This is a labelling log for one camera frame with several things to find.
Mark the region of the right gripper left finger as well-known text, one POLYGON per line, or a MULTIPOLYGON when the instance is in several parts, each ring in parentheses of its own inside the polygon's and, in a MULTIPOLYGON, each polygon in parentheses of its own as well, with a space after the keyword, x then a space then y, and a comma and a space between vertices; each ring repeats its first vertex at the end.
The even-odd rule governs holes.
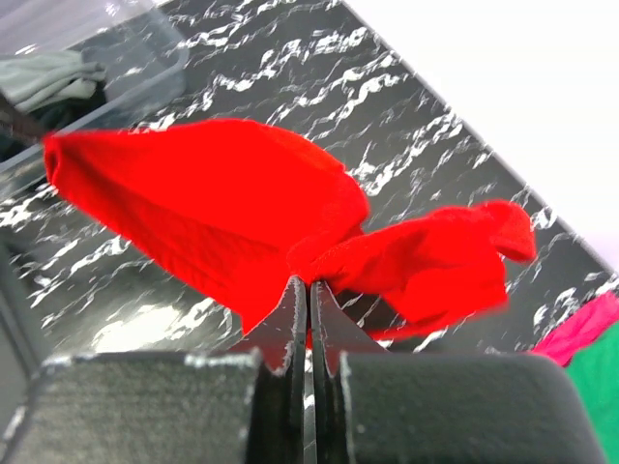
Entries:
POLYGON ((1 441, 5 463, 294 463, 306 289, 231 347, 48 359, 1 441))

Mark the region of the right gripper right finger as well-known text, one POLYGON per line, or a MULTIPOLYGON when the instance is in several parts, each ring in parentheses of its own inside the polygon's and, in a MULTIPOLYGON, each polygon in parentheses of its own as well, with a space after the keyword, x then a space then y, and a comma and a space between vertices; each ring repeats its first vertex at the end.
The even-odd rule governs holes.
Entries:
POLYGON ((603 463, 575 386, 537 355, 392 353, 310 289, 320 463, 603 463))

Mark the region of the red t shirt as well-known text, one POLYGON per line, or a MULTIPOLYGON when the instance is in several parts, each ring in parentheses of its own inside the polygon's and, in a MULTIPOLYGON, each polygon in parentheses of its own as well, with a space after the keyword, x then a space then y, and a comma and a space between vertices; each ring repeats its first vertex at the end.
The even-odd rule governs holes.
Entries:
POLYGON ((536 256, 530 217, 505 200, 367 233, 368 198, 340 161, 252 120, 55 132, 43 145, 61 197, 236 312, 244 333, 297 276, 382 298, 403 323, 374 339, 429 334, 502 305, 505 261, 536 256))

